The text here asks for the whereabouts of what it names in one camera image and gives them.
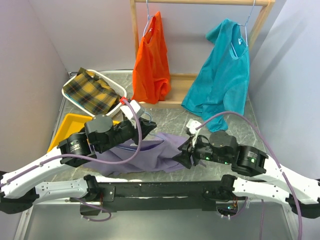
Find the purple t-shirt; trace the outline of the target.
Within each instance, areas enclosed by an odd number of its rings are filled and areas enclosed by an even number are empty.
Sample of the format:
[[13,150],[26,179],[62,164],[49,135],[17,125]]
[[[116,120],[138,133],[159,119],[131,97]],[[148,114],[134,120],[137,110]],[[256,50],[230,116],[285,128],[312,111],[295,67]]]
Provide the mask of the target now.
[[[140,172],[166,173],[182,170],[185,167],[172,160],[178,155],[178,147],[187,140],[186,137],[159,132],[151,140],[143,140],[139,153],[129,162],[123,164],[104,164],[90,161],[83,166],[93,169],[103,176]],[[136,152],[137,146],[130,139],[123,144],[113,147],[104,153],[96,153],[99,160],[121,162],[130,158]]]

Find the blue wire hanger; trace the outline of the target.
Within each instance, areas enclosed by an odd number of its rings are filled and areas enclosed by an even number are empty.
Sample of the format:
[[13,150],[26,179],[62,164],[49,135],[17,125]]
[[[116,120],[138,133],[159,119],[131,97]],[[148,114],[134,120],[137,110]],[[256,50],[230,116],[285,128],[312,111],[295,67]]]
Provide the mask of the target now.
[[114,140],[116,141],[115,146],[124,146],[124,143],[130,144],[133,142],[136,146],[140,145],[140,150],[142,151],[143,148],[146,148],[148,145],[152,145],[153,142],[151,140],[144,139],[157,127],[156,122],[139,117],[138,123],[140,126],[140,132],[137,123],[132,123],[128,119],[124,119],[118,123],[114,127]]

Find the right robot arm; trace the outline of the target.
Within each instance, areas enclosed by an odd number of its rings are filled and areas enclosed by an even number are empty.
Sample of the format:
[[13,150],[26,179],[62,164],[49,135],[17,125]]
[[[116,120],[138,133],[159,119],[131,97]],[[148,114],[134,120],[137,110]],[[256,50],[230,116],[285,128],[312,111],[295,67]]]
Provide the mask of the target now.
[[316,219],[320,216],[320,181],[305,177],[282,165],[265,152],[238,144],[234,136],[223,130],[205,137],[191,135],[173,160],[187,169],[201,161],[230,165],[237,177],[224,176],[228,181],[219,186],[219,200],[233,196],[267,200],[289,206],[295,214]]

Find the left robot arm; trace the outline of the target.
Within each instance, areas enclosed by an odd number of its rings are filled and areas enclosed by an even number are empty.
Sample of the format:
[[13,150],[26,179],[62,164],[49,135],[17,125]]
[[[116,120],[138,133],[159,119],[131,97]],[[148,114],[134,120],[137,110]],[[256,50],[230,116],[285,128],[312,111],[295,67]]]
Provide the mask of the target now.
[[[157,124],[142,117],[136,123],[124,120],[116,125],[111,117],[97,115],[86,122],[81,131],[71,134],[51,151],[34,162],[12,172],[0,173],[0,210],[17,214],[33,205],[63,197],[94,201],[100,188],[92,176],[58,183],[47,182],[56,173],[78,168],[88,162],[104,165],[123,165],[134,159],[141,150],[142,140]],[[122,161],[107,161],[97,158],[128,140],[137,145],[134,154]]]

